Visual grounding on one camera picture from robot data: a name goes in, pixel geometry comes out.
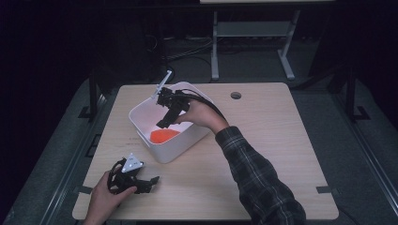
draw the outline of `grommet hole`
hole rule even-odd
[[[240,98],[242,98],[242,95],[239,92],[233,92],[233,93],[231,93],[231,98],[240,99]]]

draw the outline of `orange object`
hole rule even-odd
[[[173,129],[157,129],[150,133],[150,141],[152,143],[164,143],[172,139],[177,134],[179,134],[179,131]]]

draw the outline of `person's hand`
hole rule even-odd
[[[181,122],[192,122],[197,126],[209,128],[214,134],[229,127],[228,123],[213,109],[197,100],[190,101],[190,109],[181,114],[175,124]]]
[[[103,224],[106,219],[111,216],[117,206],[137,190],[137,187],[130,187],[125,191],[114,195],[109,192],[108,189],[108,175],[109,172],[105,172],[97,185],[93,188],[84,225]]]

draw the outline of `wooden table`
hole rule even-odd
[[[249,143],[274,165],[303,205],[308,219],[335,219],[338,210],[330,193],[317,187],[327,182],[314,154],[295,102],[284,83],[195,84],[214,100],[230,125],[240,128]],[[85,187],[94,187],[103,173],[133,153],[145,163],[139,179],[160,176],[148,194],[132,195],[111,218],[123,220],[240,220],[250,219],[238,199],[234,182],[214,134],[205,136],[180,157],[160,164],[145,149],[130,110],[149,98],[155,85],[120,88],[102,133]],[[230,94],[239,92],[241,99]],[[80,193],[73,217],[84,219],[90,196]]]

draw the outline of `plaid shirt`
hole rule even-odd
[[[252,224],[305,224],[302,206],[292,191],[278,179],[272,164],[256,152],[237,127],[216,135],[237,182],[240,202]]]

